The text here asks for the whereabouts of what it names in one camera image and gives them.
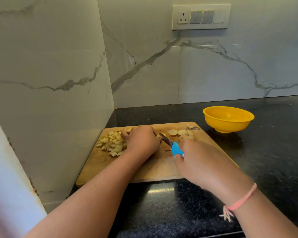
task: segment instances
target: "white marble wall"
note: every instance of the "white marble wall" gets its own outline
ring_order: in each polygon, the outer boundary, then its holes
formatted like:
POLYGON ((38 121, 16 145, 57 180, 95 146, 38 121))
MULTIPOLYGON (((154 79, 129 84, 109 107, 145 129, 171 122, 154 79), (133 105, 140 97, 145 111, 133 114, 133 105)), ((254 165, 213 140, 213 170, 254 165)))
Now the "white marble wall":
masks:
POLYGON ((0 125, 48 211, 113 108, 97 0, 0 0, 0 125))
POLYGON ((298 95, 298 0, 99 0, 117 108, 298 95), (226 30, 171 31, 173 4, 231 3, 226 30))

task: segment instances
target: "pink thread bracelet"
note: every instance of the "pink thread bracelet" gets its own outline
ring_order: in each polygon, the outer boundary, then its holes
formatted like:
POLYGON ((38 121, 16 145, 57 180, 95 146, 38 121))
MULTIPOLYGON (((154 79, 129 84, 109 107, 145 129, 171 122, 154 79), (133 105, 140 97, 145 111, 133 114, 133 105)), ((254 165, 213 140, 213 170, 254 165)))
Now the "pink thread bracelet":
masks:
POLYGON ((239 208, 254 193, 254 191, 256 189, 257 189, 257 184, 254 183, 251 190, 243 198, 241 198, 238 202, 236 202, 235 204, 233 204, 230 207, 227 205, 224 205, 223 206, 223 214, 220 216, 224 217, 224 220, 227 219, 229 222, 231 222, 231 216, 234 216, 234 215, 230 211, 233 211, 233 210, 236 210, 237 208, 239 208))

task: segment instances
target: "knife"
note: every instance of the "knife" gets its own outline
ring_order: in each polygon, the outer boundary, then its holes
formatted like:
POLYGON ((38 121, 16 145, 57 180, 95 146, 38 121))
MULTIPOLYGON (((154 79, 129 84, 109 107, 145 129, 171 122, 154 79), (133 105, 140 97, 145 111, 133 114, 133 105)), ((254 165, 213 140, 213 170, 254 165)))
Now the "knife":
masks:
POLYGON ((172 142, 169 140, 166 136, 164 136, 162 133, 159 133, 161 136, 161 139, 171 147, 172 155, 182 155, 184 157, 184 153, 180 150, 179 145, 177 142, 172 142))

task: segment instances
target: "hand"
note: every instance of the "hand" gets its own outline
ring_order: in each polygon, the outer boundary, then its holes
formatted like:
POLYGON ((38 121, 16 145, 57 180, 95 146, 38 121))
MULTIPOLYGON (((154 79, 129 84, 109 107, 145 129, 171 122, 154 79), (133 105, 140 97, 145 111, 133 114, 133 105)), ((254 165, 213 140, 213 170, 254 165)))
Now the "hand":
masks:
POLYGON ((186 140, 179 144, 184 158, 176 155, 182 176, 212 192, 227 205, 242 198, 254 182, 220 150, 205 142, 186 140))
POLYGON ((153 127, 149 125, 121 132, 121 137, 127 143, 127 151, 140 154, 145 159, 148 159, 160 146, 161 138, 156 136, 153 127))

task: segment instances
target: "blue knife handle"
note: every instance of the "blue knife handle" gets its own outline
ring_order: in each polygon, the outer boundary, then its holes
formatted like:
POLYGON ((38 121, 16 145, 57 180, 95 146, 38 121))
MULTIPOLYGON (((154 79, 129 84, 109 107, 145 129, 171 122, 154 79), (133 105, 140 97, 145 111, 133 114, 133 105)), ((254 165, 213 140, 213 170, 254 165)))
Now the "blue knife handle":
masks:
POLYGON ((175 155, 184 155, 184 153, 180 150, 179 145, 177 142, 174 142, 172 145, 172 154, 175 155))

